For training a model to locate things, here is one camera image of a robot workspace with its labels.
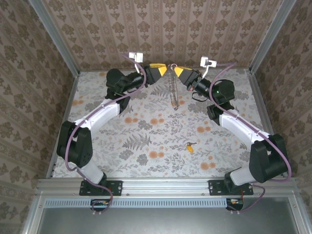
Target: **cable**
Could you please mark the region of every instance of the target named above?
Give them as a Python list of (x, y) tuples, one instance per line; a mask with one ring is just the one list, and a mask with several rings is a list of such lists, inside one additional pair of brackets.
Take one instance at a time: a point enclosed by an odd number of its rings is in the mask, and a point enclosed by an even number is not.
[[(118, 97), (117, 99), (114, 99), (114, 100), (111, 100), (107, 103), (105, 103), (104, 105), (96, 108), (93, 112), (91, 112), (90, 115), (88, 115), (85, 120), (88, 120), (89, 118), (91, 118), (93, 115), (95, 115), (97, 112), (99, 112), (101, 109), (105, 108), (106, 106), (112, 104), (112, 103), (115, 103), (119, 100), (122, 100), (126, 97), (129, 97), (133, 94), (135, 94), (136, 92), (138, 92), (139, 90), (141, 90), (145, 83), (146, 83), (146, 73), (145, 73), (145, 70), (143, 69), (143, 67), (138, 63), (138, 62), (135, 62), (133, 61), (132, 59), (128, 58), (127, 55), (125, 54), (122, 54), (121, 56), (123, 56), (125, 59), (129, 60), (130, 62), (133, 62), (135, 65), (137, 65), (137, 67), (141, 70), (142, 74), (143, 74), (143, 83), (141, 84), (141, 86), (136, 89), (135, 91), (133, 91), (132, 93), (129, 93), (129, 94), (126, 94), (124, 96), (121, 96), (121, 97)], [(93, 183), (91, 180), (89, 180), (88, 178), (85, 177), (85, 175), (83, 174), (83, 172), (80, 171), (80, 168), (78, 167), (74, 167), (74, 168), (70, 168), (69, 165), (68, 165), (68, 153), (69, 153), (69, 148), (70, 148), (70, 144), (74, 138), (74, 135), (76, 133), (76, 131), (79, 129), (79, 127), (84, 123), (84, 121), (81, 121), (74, 129), (73, 129), (73, 132), (71, 133), (71, 135), (69, 136), (69, 139), (68, 139), (68, 142), (67, 142), (67, 145), (66, 145), (66, 151), (65, 151), (65, 166), (67, 168), (68, 171), (72, 172), (72, 171), (77, 171), (77, 173), (79, 175), (81, 175), (88, 183), (92, 184), (93, 186), (95, 187), (98, 187), (98, 188), (102, 188), (104, 190), (106, 190), (109, 194), (110, 194), (110, 201), (107, 205), (107, 207), (102, 211), (102, 212), (105, 212), (112, 204), (113, 202), (113, 193), (112, 191), (110, 191), (108, 188), (104, 187), (104, 186), (101, 186), (101, 185), (98, 185), (98, 184), (95, 184)]]
[(221, 106), (219, 106), (216, 101), (214, 100), (213, 98), (213, 95), (212, 95), (212, 89), (213, 89), (213, 86), (214, 84), (217, 82), (217, 80), (219, 79), (219, 77), (221, 75), (223, 75), (225, 72), (227, 72), (230, 68), (232, 68), (233, 66), (236, 65), (236, 62), (234, 63), (230, 63), (230, 65), (228, 67), (226, 67), (225, 69), (223, 69), (218, 75), (216, 75), (216, 77), (213, 79), (213, 81), (211, 82), (211, 85), (209, 87), (209, 97), (210, 97), (210, 100), (214, 103), (214, 105), (219, 108), (221, 111), (229, 114), (230, 116), (238, 119), (239, 121), (241, 121), (243, 124), (245, 124), (248, 128), (250, 128), (251, 130), (253, 130), (255, 133), (257, 133), (259, 136), (261, 136), (263, 139), (265, 139), (272, 147), (273, 149), (275, 149), (278, 154), (282, 157), (282, 159), (284, 160), (286, 166), (287, 166), (287, 169), (288, 169), (288, 176), (286, 179), (271, 179), (270, 181), (275, 181), (275, 182), (287, 182), (291, 179), (292, 177), (292, 169), (291, 169), (291, 166), (288, 162), (288, 160), (286, 159), (285, 155), (280, 151), (280, 149), (273, 144), (273, 142), (271, 142), (269, 140), (269, 138), (267, 138), (264, 134), (262, 134), (261, 132), (259, 132), (259, 130), (255, 127), (253, 127), (249, 122), (247, 122), (245, 119), (241, 118), (240, 115), (235, 115), (227, 110), (225, 110), (224, 108), (222, 108)]
[(237, 209), (235, 209), (233, 206), (229, 206), (229, 205), (228, 205), (228, 207), (230, 207), (230, 208), (231, 208), (232, 210), (234, 210), (234, 211), (237, 211), (237, 213), (240, 213), (240, 212), (245, 212), (245, 211), (249, 210), (251, 207), (253, 207), (255, 204), (257, 204), (257, 203), (260, 201), (260, 199), (264, 196), (264, 194), (265, 194), (265, 188), (262, 187), (262, 186), (260, 186), (260, 185), (256, 185), (256, 184), (253, 184), (253, 186), (258, 187), (258, 188), (260, 188), (260, 189), (263, 190), (262, 194), (257, 198), (257, 200), (256, 200), (253, 204), (251, 204), (249, 207), (247, 207), (247, 208), (245, 208), (245, 209), (242, 209), (242, 210), (240, 210), (240, 211), (238, 211)]

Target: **floral wallpaper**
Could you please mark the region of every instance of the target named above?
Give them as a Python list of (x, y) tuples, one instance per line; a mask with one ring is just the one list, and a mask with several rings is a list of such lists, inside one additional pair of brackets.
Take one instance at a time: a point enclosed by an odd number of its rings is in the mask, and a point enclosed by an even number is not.
[(81, 71), (146, 63), (198, 67), (202, 55), (248, 67), (282, 0), (44, 0)]
[(312, 1), (297, 0), (256, 77), (312, 217)]
[(0, 233), (19, 233), (73, 77), (26, 0), (0, 1)]
[[(210, 70), (212, 79), (220, 70)], [(242, 116), (261, 128), (248, 80), (249, 71), (232, 69), (224, 78), (235, 84), (231, 103)], [(228, 130), (210, 121), (210, 101), (193, 100), (179, 80), (179, 108), (171, 105), (168, 72), (155, 84), (131, 97), (128, 107), (93, 136), (93, 159), (108, 177), (204, 177), (249, 162), (250, 151)], [(96, 108), (106, 95), (106, 72), (81, 73), (70, 120)], [(187, 142), (194, 152), (187, 149)], [(75, 177), (59, 157), (53, 177)]]

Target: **purple cable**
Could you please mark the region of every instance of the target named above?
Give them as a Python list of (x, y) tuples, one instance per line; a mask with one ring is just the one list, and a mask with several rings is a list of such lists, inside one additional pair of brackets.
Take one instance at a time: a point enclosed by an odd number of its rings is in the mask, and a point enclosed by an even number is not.
[(253, 184), (253, 186), (258, 187), (258, 188), (260, 188), (260, 189), (263, 189), (262, 194), (257, 198), (257, 200), (256, 200), (253, 204), (251, 204), (249, 207), (247, 207), (247, 208), (245, 208), (245, 209), (243, 209), (243, 210), (240, 210), (240, 211), (238, 211), (237, 209), (235, 209), (235, 208), (232, 207), (232, 206), (229, 206), (229, 205), (228, 205), (228, 207), (230, 207), (231, 209), (233, 209), (233, 210), (235, 210), (235, 211), (237, 211), (237, 212), (245, 212), (245, 211), (249, 210), (251, 207), (253, 207), (255, 204), (257, 204), (258, 201), (260, 201), (260, 199), (264, 196), (264, 194), (265, 194), (265, 188), (262, 187), (262, 186), (260, 186), (260, 185), (256, 185), (256, 184)]
[[(145, 73), (145, 70), (143, 69), (143, 67), (142, 67), (139, 63), (137, 63), (137, 62), (133, 61), (132, 59), (128, 58), (125, 54), (122, 54), (121, 56), (123, 56), (125, 59), (127, 59), (127, 60), (129, 60), (130, 62), (133, 62), (134, 64), (137, 65), (137, 67), (141, 70), (141, 72), (142, 72), (142, 74), (143, 74), (143, 83), (142, 83), (141, 86), (140, 86), (138, 89), (136, 89), (135, 91), (133, 91), (133, 92), (131, 92), (131, 93), (129, 93), (129, 94), (126, 94), (126, 95), (124, 95), (124, 96), (121, 96), (121, 97), (119, 97), (119, 98), (117, 98), (117, 99), (111, 100), (111, 101), (105, 103), (103, 106), (98, 107), (98, 108), (95, 109), (89, 116), (87, 116), (85, 120), (90, 119), (93, 115), (95, 115), (98, 111), (100, 111), (101, 109), (105, 108), (106, 106), (108, 106), (108, 105), (110, 105), (110, 104), (112, 104), (112, 103), (115, 103), (115, 102), (117, 102), (117, 101), (119, 101), (119, 100), (122, 100), (122, 99), (124, 99), (124, 98), (126, 98), (126, 97), (129, 97), (129, 96), (131, 96), (131, 95), (137, 93), (139, 90), (141, 90), (141, 89), (144, 87), (144, 85), (145, 85), (145, 83), (146, 83), (146, 73)], [(93, 183), (93, 182), (92, 182), (91, 180), (89, 180), (88, 178), (85, 178), (84, 174), (80, 171), (80, 169), (79, 169), (78, 167), (70, 168), (69, 165), (68, 165), (68, 153), (69, 153), (70, 144), (71, 144), (71, 142), (72, 142), (72, 140), (73, 140), (73, 138), (74, 138), (74, 135), (75, 135), (76, 131), (78, 130), (78, 128), (79, 128), (83, 123), (84, 123), (84, 120), (81, 121), (81, 122), (74, 128), (73, 132), (72, 132), (72, 133), (70, 134), (70, 136), (69, 136), (68, 143), (67, 143), (67, 145), (66, 145), (66, 151), (65, 151), (65, 166), (66, 166), (66, 168), (67, 168), (68, 171), (70, 171), (70, 172), (72, 172), (72, 171), (77, 171), (77, 173), (78, 173), (79, 175), (81, 175), (88, 183), (92, 184), (92, 185), (95, 186), (95, 187), (102, 188), (102, 189), (106, 190), (106, 191), (110, 194), (110, 197), (111, 197), (111, 198), (110, 198), (110, 201), (109, 201), (107, 207), (102, 211), (102, 212), (105, 212), (105, 211), (111, 206), (111, 204), (112, 204), (112, 202), (113, 202), (113, 194), (112, 194), (112, 191), (110, 191), (108, 188), (106, 188), (106, 187), (104, 187), (104, 186), (101, 186), (101, 185), (98, 185), (98, 184)]]
[(288, 162), (288, 160), (286, 159), (285, 155), (280, 151), (280, 149), (273, 144), (273, 142), (271, 142), (264, 134), (262, 134), (261, 132), (259, 132), (259, 130), (255, 127), (253, 127), (249, 122), (247, 122), (245, 119), (241, 118), (239, 115), (235, 115), (227, 110), (225, 110), (224, 108), (222, 108), (221, 106), (219, 106), (216, 101), (214, 100), (213, 98), (213, 95), (212, 95), (212, 89), (213, 89), (213, 86), (214, 84), (217, 82), (217, 80), (219, 79), (219, 77), (221, 75), (223, 75), (225, 72), (227, 72), (230, 68), (232, 68), (233, 66), (236, 65), (236, 62), (234, 63), (230, 63), (230, 65), (228, 67), (226, 67), (225, 69), (223, 69), (218, 75), (216, 75), (216, 77), (213, 79), (213, 81), (211, 82), (211, 85), (210, 85), (210, 88), (209, 88), (209, 97), (210, 97), (210, 100), (214, 103), (214, 105), (219, 108), (221, 111), (231, 115), (232, 117), (234, 118), (237, 118), (239, 121), (241, 121), (243, 124), (245, 124), (247, 127), (249, 127), (251, 130), (253, 130), (255, 133), (257, 133), (259, 136), (261, 136), (263, 139), (265, 139), (277, 152), (278, 154), (282, 157), (282, 159), (284, 160), (286, 166), (287, 166), (287, 169), (288, 169), (288, 176), (286, 179), (271, 179), (270, 181), (275, 181), (275, 182), (287, 182), (291, 179), (292, 177), (292, 169), (291, 169), (291, 166)]

